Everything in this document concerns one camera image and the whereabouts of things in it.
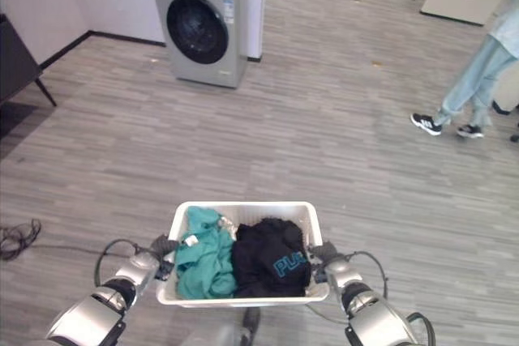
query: black chair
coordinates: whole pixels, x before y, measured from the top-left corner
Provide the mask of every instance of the black chair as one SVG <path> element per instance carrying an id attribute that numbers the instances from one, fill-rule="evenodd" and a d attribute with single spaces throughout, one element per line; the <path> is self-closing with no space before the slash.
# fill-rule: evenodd
<path id="1" fill-rule="evenodd" d="M 41 68 L 5 15 L 0 15 L 0 105 L 35 82 L 50 103 L 56 102 L 40 80 Z"/>

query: black baseboard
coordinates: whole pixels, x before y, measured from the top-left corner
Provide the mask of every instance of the black baseboard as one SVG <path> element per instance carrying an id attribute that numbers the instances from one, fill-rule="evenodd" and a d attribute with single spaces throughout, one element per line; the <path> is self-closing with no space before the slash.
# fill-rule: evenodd
<path id="1" fill-rule="evenodd" d="M 430 13 L 424 12 L 422 10 L 420 10 L 420 14 L 427 15 L 427 16 L 434 16 L 434 17 L 439 18 L 439 19 L 446 19 L 446 20 L 452 20 L 454 22 L 460 22 L 460 23 L 464 23 L 464 24 L 469 24 L 470 26 L 479 26 L 479 27 L 484 26 L 484 24 L 475 23 L 475 22 L 469 22 L 468 20 L 449 18 L 448 16 L 443 16 L 443 15 L 430 14 Z"/>
<path id="2" fill-rule="evenodd" d="M 111 32 L 94 32 L 93 30 L 90 30 L 90 34 L 93 36 L 103 36 L 105 38 L 111 38 L 113 40 L 129 41 L 135 42 L 137 44 L 154 45 L 165 48 L 165 43 L 160 41 L 144 40 L 142 38 L 135 38 L 133 36 L 121 36 L 119 34 L 112 34 Z"/>
<path id="3" fill-rule="evenodd" d="M 492 101 L 492 108 L 500 115 L 510 115 L 510 113 L 512 113 L 512 111 L 505 111 L 504 109 L 500 108 L 500 105 L 498 105 L 495 100 Z"/>
<path id="4" fill-rule="evenodd" d="M 247 57 L 247 61 L 250 61 L 250 62 L 261 62 L 261 58 L 263 58 L 263 54 L 261 56 L 259 56 L 259 58 L 257 58 L 257 57 Z"/>
<path id="5" fill-rule="evenodd" d="M 56 54 L 53 54 L 48 59 L 43 61 L 40 64 L 41 69 L 44 70 L 45 68 L 48 68 L 49 66 L 54 64 L 58 59 L 60 59 L 65 54 L 67 54 L 68 52 L 73 50 L 73 48 L 75 48 L 81 42 L 85 41 L 90 36 L 103 36 L 104 38 L 110 38 L 112 40 L 129 41 L 129 42 L 135 42 L 135 43 L 138 43 L 138 44 L 160 46 L 160 47 L 163 47 L 163 48 L 165 47 L 165 43 L 164 42 L 160 42 L 160 41 L 144 40 L 142 38 L 135 38 L 133 36 L 121 36 L 119 34 L 112 34 L 111 32 L 94 32 L 93 30 L 88 30 L 82 36 L 80 36 L 79 38 L 73 40 L 70 44 L 65 46 L 63 49 L 59 50 Z M 263 58 L 263 55 L 260 56 L 259 58 L 247 57 L 247 61 L 250 61 L 250 62 L 261 62 L 261 58 Z"/>
<path id="6" fill-rule="evenodd" d="M 87 38 L 89 38 L 90 36 L 92 35 L 92 32 L 89 30 L 87 32 L 85 32 L 83 35 L 81 35 L 79 38 L 76 38 L 75 40 L 73 40 L 70 44 L 68 44 L 67 46 L 65 46 L 63 49 L 59 50 L 58 52 L 56 52 L 55 54 L 53 54 L 52 56 L 50 56 L 49 58 L 47 58 L 45 61 L 43 61 L 41 64 L 40 64 L 40 68 L 42 70 L 44 70 L 45 68 L 48 68 L 49 66 L 51 66 L 52 64 L 54 64 L 57 60 L 59 60 L 61 57 L 63 57 L 65 54 L 67 54 L 68 52 L 70 52 L 71 50 L 73 50 L 73 48 L 75 48 L 77 45 L 79 45 L 81 42 L 83 42 L 84 40 L 86 40 Z"/>

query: person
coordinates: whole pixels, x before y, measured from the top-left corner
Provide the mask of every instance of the person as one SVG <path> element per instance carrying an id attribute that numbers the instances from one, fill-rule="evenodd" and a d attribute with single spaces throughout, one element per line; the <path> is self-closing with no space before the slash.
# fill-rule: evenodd
<path id="1" fill-rule="evenodd" d="M 465 103 L 473 106 L 470 122 L 460 127 L 462 137 L 482 138 L 484 126 L 490 125 L 488 108 L 498 75 L 519 58 L 519 0 L 495 22 L 469 65 L 461 72 L 453 88 L 444 98 L 437 114 L 432 117 L 413 113 L 413 124 L 430 135 L 440 135 L 443 127 L 461 112 Z"/>

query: light blue shirt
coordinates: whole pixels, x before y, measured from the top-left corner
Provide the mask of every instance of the light blue shirt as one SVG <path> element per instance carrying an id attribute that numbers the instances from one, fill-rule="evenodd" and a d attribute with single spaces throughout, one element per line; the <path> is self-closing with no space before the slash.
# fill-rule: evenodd
<path id="1" fill-rule="evenodd" d="M 512 0 L 510 9 L 496 20 L 491 35 L 519 58 L 519 0 Z"/>

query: washing machine door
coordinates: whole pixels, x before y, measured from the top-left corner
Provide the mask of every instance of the washing machine door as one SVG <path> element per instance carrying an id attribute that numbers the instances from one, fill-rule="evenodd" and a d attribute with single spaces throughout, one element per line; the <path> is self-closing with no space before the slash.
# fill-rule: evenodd
<path id="1" fill-rule="evenodd" d="M 173 43 L 194 62 L 213 64 L 227 51 L 224 19 L 207 0 L 173 0 L 166 21 Z"/>

